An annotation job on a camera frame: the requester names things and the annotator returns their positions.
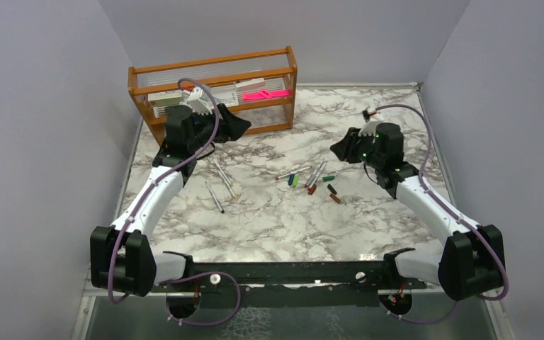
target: marble table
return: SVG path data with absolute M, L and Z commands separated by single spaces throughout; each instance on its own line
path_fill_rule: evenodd
M 307 89 L 297 91 L 292 130 L 242 137 L 221 144 L 209 159 L 199 161 L 186 187 L 169 204 L 150 244 L 154 254 L 172 250 L 192 254 L 196 261 L 349 261 L 380 259 L 388 251 L 428 244 L 434 238 L 406 206 L 371 182 L 361 164 L 340 162 L 330 145 L 349 127 L 361 127 L 361 111 L 386 103 L 420 109 L 414 89 Z M 241 113 L 254 126 L 281 123 L 274 109 Z M 406 136 L 406 160 L 419 166 L 426 150 L 426 132 L 418 116 L 403 109 L 383 111 Z M 124 208 L 141 189 L 158 145 L 144 126 L 137 146 Z M 234 200 L 218 177 L 216 158 L 234 189 Z M 308 195 L 302 185 L 291 188 L 274 177 L 288 169 L 326 159 L 326 174 L 341 204 L 325 186 Z M 433 155 L 429 181 L 446 197 L 443 174 Z M 300 184 L 309 176 L 300 177 Z M 221 214 L 207 181 L 226 211 Z

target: floor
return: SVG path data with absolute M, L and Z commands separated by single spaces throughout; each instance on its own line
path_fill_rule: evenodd
M 349 127 L 361 127 L 361 111 L 386 103 L 420 108 L 414 89 L 299 89 L 292 130 L 242 137 L 221 144 L 211 156 L 234 181 L 233 200 L 211 159 L 199 161 L 186 187 L 170 203 L 157 225 L 154 254 L 179 251 L 196 261 L 348 261 L 379 259 L 385 252 L 428 244 L 434 238 L 403 204 L 391 199 L 364 174 L 360 164 L 340 162 L 330 145 Z M 406 160 L 419 166 L 426 151 L 420 119 L 403 109 L 383 112 L 406 136 Z M 280 111 L 242 113 L 254 126 L 282 123 Z M 148 177 L 158 145 L 143 128 L 125 193 L 127 207 Z M 341 204 L 321 186 L 314 195 L 274 177 L 288 169 L 329 161 L 326 174 Z M 446 196 L 435 156 L 427 166 L 429 181 Z M 308 173 L 302 175 L 305 182 Z M 226 211 L 221 214 L 205 187 L 210 183 Z

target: marble pattern surface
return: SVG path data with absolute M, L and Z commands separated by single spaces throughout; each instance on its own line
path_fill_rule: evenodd
M 240 194 L 233 200 L 211 159 L 199 161 L 186 187 L 170 203 L 152 238 L 154 254 L 172 250 L 196 261 L 348 261 L 379 259 L 385 252 L 428 244 L 434 237 L 405 205 L 391 199 L 365 175 L 361 164 L 340 162 L 330 145 L 349 127 L 361 127 L 361 111 L 386 103 L 420 109 L 413 89 L 299 89 L 292 130 L 245 136 L 221 144 L 212 156 L 224 167 Z M 280 111 L 239 114 L 255 126 L 277 123 Z M 406 160 L 419 166 L 426 132 L 418 116 L 404 109 L 385 110 L 384 121 L 398 123 L 406 136 Z M 127 207 L 151 169 L 158 146 L 143 127 L 124 198 Z M 336 174 L 336 204 L 325 186 L 308 195 L 302 185 L 275 181 L 278 174 L 328 162 Z M 431 184 L 446 196 L 435 156 L 427 166 Z M 309 173 L 302 174 L 300 184 Z M 207 181 L 226 211 L 220 214 L 205 187 Z

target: black cable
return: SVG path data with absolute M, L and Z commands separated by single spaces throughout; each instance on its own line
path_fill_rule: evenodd
M 211 156 L 214 152 L 215 152 L 215 144 L 214 143 L 210 143 L 210 145 L 212 146 L 212 151 L 208 152 L 207 154 L 204 154 L 203 156 L 201 157 L 197 157 L 197 160 L 200 161 L 201 159 L 204 159 L 204 158 L 207 158 L 209 156 Z
M 368 174 L 368 169 L 366 168 L 366 163 L 363 163 L 363 164 L 364 164 L 364 171 L 366 172 L 366 176 L 372 181 L 372 183 L 378 184 L 378 182 L 373 180 L 372 177 L 370 177 L 370 175 Z

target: metal frame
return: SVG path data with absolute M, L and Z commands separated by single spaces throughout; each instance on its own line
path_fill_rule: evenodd
M 415 84 L 415 83 L 410 83 L 410 84 L 300 84 L 299 87 L 300 88 L 330 88 L 330 87 L 333 87 L 333 88 L 353 88 L 353 87 L 357 87 L 357 88 L 360 88 L 360 89 L 366 89 L 366 88 L 374 89 L 374 88 L 387 88 L 387 87 L 392 87 L 392 88 L 413 88 L 416 91 L 416 94 L 417 94 L 419 102 L 420 102 L 420 106 L 422 107 L 422 113 L 425 115 L 425 117 L 428 117 L 426 115 L 424 102 L 422 101 L 422 96 L 421 96 L 421 92 L 420 92 L 420 85 Z M 130 170 L 132 168 L 132 162 L 134 160 L 134 156 L 135 156 L 136 149 L 137 149 L 137 144 L 138 144 L 139 137 L 140 137 L 140 131 L 142 129 L 142 124 L 143 124 L 143 122 L 141 122 L 141 124 L 139 124 L 138 130 L 137 130 L 137 135 L 136 135 L 136 138 L 135 138 L 135 148 L 133 150 L 132 157 L 130 158 L 129 164 L 127 166 L 127 176 L 125 177 L 125 179 L 123 181 L 123 185 L 122 185 L 121 190 L 120 190 L 120 196 L 118 198 L 118 205 L 117 205 L 117 207 L 115 209 L 114 218 L 116 218 L 120 213 L 123 197 L 124 197 L 124 194 L 125 194 L 126 187 L 128 185 L 128 179 L 130 177 Z M 448 195 L 450 197 L 450 200 L 453 202 L 454 199 L 455 199 L 455 190 L 454 190 L 454 187 L 453 187 L 453 183 L 451 181 L 451 177 L 449 176 L 448 169 L 446 167 L 445 159 L 443 157 L 443 154 L 441 153 L 441 148 L 439 147 L 439 145 L 438 145 L 438 143 L 436 141 L 436 136 L 432 135 L 431 138 L 433 139 L 433 145 L 435 146 L 435 150 L 436 150 L 436 154 L 437 154 L 437 157 L 438 157 L 439 165 L 441 167 L 441 171 L 443 172 L 443 176 L 444 176 L 444 179 L 445 179 L 445 182 L 446 182 Z M 329 284 L 324 284 L 324 283 L 320 283 L 320 285 L 330 286 Z M 418 293 L 418 294 L 419 293 L 437 293 L 437 292 L 443 292 L 443 289 L 441 289 L 441 288 L 426 288 L 426 289 L 411 289 L 411 291 L 415 292 L 415 293 Z M 393 290 L 384 290 L 384 289 L 378 290 L 378 294 L 380 294 L 380 295 L 386 294 L 386 293 L 392 293 L 392 292 L 393 292 Z M 168 296 L 168 297 L 171 297 L 171 296 L 176 296 L 176 295 L 181 296 L 181 295 L 185 295 L 185 294 L 184 293 L 170 293 L 170 292 L 168 292 L 168 293 L 154 292 L 154 293 L 150 293 L 148 296 Z M 80 340 L 80 339 L 85 339 L 86 338 L 86 335 L 88 334 L 88 331 L 89 331 L 91 316 L 92 316 L 92 313 L 94 311 L 95 299 L 97 297 L 102 297 L 102 296 L 107 296 L 107 292 L 102 290 L 102 289 L 93 288 L 93 286 L 91 285 L 90 276 L 87 276 L 86 283 L 85 283 L 85 288 L 83 290 L 83 297 L 81 298 L 80 307 L 79 307 L 79 311 L 78 311 L 78 317 L 76 319 L 76 324 L 75 324 L 74 330 L 72 332 L 72 339 Z M 513 334 L 512 330 L 511 330 L 511 327 L 510 327 L 510 324 L 509 324 L 509 321 L 508 321 L 508 317 L 507 317 L 507 315 L 506 315 L 506 313 L 504 311 L 504 308 L 503 308 L 502 304 L 500 302 L 495 302 L 495 301 L 486 301 L 486 306 L 487 306 L 487 312 L 489 314 L 489 318 L 492 321 L 494 331 L 495 331 L 495 334 L 496 334 L 497 338 L 499 340 L 514 340 L 514 334 Z

